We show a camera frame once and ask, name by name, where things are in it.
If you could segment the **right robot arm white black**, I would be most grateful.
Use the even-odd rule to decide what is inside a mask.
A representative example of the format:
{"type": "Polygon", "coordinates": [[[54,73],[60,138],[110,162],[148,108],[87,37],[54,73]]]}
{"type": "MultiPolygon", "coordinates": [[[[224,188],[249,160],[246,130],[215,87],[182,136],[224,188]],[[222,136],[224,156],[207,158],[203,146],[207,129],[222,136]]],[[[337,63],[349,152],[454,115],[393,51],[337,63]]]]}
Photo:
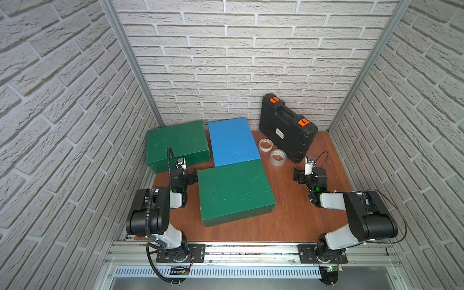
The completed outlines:
{"type": "Polygon", "coordinates": [[[328,192],[327,174],[322,167],[294,169],[294,181],[308,188],[308,197],[316,207],[345,212],[348,223],[322,234],[312,256],[319,263],[344,263],[344,250],[383,239],[395,238],[398,225],[377,190],[360,192],[328,192]]]}

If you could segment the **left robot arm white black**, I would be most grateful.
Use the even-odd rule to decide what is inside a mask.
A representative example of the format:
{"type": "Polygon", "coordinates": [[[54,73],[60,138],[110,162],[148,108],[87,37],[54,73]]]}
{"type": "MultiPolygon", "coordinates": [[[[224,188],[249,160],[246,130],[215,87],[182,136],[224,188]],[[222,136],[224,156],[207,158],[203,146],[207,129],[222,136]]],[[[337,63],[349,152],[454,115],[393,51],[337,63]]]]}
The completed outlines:
{"type": "Polygon", "coordinates": [[[140,189],[135,193],[125,223],[126,232],[147,238],[148,257],[164,254],[174,262],[193,263],[195,256],[188,247],[186,235],[170,223],[171,209],[181,209],[187,204],[187,187],[198,182],[198,173],[175,169],[169,173],[167,187],[140,189]]]}

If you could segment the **blue shoebox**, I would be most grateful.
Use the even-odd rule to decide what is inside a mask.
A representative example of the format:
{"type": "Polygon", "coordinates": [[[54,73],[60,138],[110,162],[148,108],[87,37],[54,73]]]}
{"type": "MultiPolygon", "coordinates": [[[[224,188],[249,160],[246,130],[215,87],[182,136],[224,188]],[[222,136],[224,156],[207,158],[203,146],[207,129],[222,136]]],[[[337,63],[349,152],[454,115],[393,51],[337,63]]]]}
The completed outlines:
{"type": "Polygon", "coordinates": [[[210,122],[208,127],[215,167],[261,158],[246,118],[210,122]]]}

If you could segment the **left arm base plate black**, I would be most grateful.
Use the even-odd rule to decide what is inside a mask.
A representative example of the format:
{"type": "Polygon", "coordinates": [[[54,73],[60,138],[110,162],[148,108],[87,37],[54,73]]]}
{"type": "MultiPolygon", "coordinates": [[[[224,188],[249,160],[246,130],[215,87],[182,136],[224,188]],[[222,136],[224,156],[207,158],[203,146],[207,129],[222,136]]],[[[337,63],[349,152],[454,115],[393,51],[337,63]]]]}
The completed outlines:
{"type": "Polygon", "coordinates": [[[205,244],[188,243],[186,247],[162,250],[157,253],[157,263],[203,263],[205,244]]]}

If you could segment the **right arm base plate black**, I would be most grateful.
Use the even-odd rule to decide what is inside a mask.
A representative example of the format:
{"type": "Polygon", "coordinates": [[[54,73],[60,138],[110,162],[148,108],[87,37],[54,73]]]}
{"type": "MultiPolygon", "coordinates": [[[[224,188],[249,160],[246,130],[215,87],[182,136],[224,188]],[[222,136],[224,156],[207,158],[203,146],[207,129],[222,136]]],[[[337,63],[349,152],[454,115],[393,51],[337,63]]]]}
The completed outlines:
{"type": "Polygon", "coordinates": [[[298,256],[300,263],[335,263],[345,264],[348,263],[348,259],[345,251],[343,250],[330,250],[321,248],[317,244],[299,244],[297,245],[298,256]]]}

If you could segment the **green shoebox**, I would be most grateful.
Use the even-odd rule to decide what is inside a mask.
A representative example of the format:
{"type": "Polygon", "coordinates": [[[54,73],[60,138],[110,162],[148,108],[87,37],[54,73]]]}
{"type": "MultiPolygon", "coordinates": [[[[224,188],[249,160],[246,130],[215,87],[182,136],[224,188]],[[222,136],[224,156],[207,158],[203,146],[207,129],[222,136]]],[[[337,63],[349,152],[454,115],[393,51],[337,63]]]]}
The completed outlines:
{"type": "Polygon", "coordinates": [[[206,227],[271,213],[277,204],[259,159],[200,170],[198,186],[206,227]]]}
{"type": "Polygon", "coordinates": [[[171,147],[176,158],[185,158],[187,166],[211,160],[209,144],[201,121],[152,129],[147,132],[146,164],[153,173],[166,172],[167,149],[171,147]]]}

